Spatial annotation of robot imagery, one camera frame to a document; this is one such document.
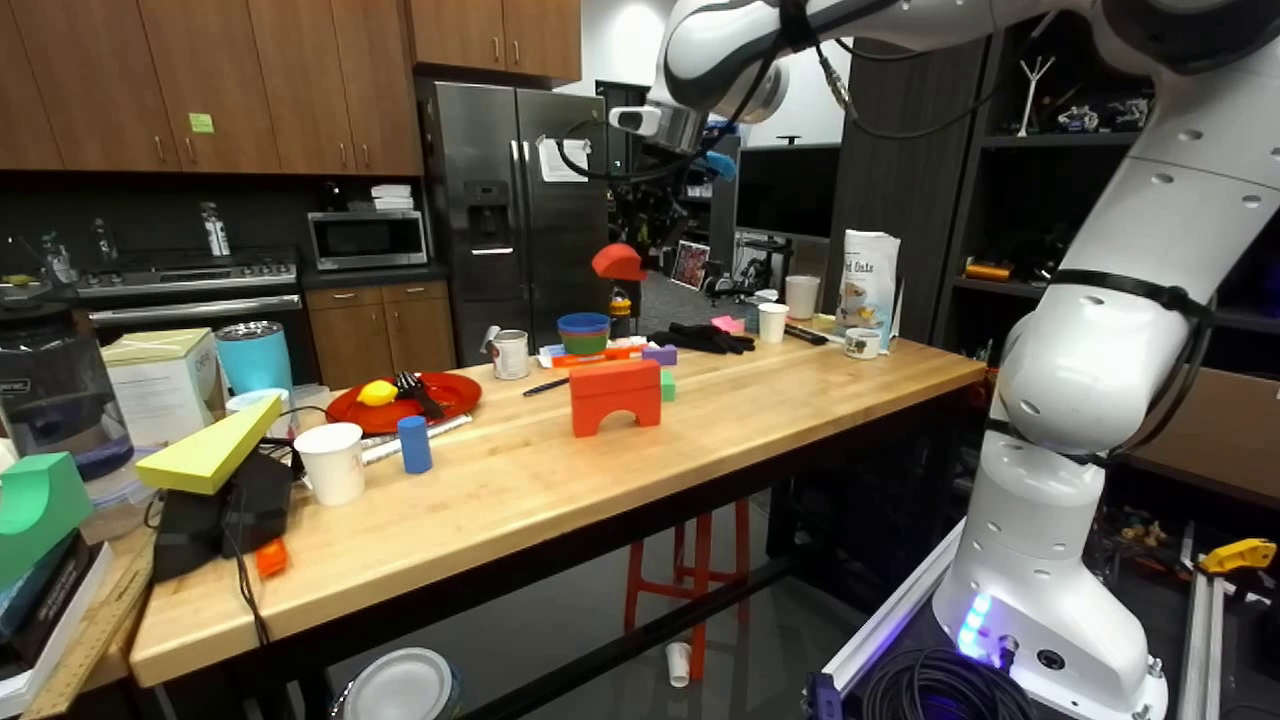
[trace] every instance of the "white cup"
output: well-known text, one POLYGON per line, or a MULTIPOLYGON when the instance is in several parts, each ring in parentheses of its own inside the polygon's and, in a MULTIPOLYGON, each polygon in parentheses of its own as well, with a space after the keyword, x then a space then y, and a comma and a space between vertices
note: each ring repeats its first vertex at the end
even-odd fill
POLYGON ((525 380, 528 376, 528 332, 525 328, 501 328, 493 337, 493 376, 494 380, 525 380))
POLYGON ((817 276, 789 276, 790 322, 808 322, 817 310, 817 276))
POLYGON ((671 688, 686 688, 686 645, 684 640, 675 640, 675 645, 668 645, 668 686, 671 688))
POLYGON ((789 306, 758 306, 758 343, 778 343, 789 328, 789 306))
POLYGON ((363 496, 360 426, 321 426, 291 440, 305 462, 305 485, 321 503, 352 503, 363 496))

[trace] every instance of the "orange block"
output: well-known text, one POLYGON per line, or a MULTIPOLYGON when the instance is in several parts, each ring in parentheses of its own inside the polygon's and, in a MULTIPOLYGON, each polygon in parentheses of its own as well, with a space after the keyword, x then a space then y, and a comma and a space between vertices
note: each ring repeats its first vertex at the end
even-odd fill
POLYGON ((613 359, 583 366, 566 376, 570 392, 570 437, 597 437, 606 411, 628 410, 636 426, 659 426, 659 366, 650 359, 613 359))

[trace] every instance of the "oven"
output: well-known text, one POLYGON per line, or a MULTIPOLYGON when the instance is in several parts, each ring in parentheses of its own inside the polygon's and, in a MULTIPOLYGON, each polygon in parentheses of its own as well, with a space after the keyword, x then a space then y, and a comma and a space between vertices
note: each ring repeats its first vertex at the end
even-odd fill
POLYGON ((225 328, 277 322, 291 380, 321 385, 307 310, 291 260, 182 260, 130 272, 79 276, 79 310, 98 343, 151 328, 225 328))

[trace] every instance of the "yellow sponge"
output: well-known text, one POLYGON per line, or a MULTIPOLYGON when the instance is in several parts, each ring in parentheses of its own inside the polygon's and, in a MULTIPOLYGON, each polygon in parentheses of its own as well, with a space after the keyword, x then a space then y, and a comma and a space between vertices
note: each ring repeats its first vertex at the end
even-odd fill
POLYGON ((177 490, 195 496, 215 496, 225 480, 242 463, 252 446, 281 415, 281 395, 239 410, 144 462, 136 462, 136 475, 151 490, 177 490))

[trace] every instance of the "wooden countertop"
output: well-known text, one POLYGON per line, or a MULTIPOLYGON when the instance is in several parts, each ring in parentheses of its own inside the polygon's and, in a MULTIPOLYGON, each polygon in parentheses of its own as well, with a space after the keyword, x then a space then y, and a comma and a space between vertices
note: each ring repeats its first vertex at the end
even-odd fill
MULTIPOLYGON (((566 389, 552 380, 483 385, 467 430, 432 440, 435 470, 405 475, 396 458, 369 470, 355 503, 321 510, 295 496, 291 569, 254 583, 272 635, 339 621, 400 594, 535 549, 659 496, 751 470, 812 440, 985 380, 985 366, 898 339, 890 356, 852 359, 801 339, 746 356, 680 351, 680 402, 659 430, 613 415, 599 437, 566 430, 566 389)), ((144 688, 252 653, 252 616, 229 560, 151 590, 130 640, 144 688)))
POLYGON ((95 594, 95 606, 85 613, 85 623, 55 664, 55 672, 38 686, 28 717, 59 717, 77 704, 85 688, 98 688, 126 678, 126 635, 144 610, 144 594, 151 581, 151 527, 136 527, 111 545, 106 578, 95 594))

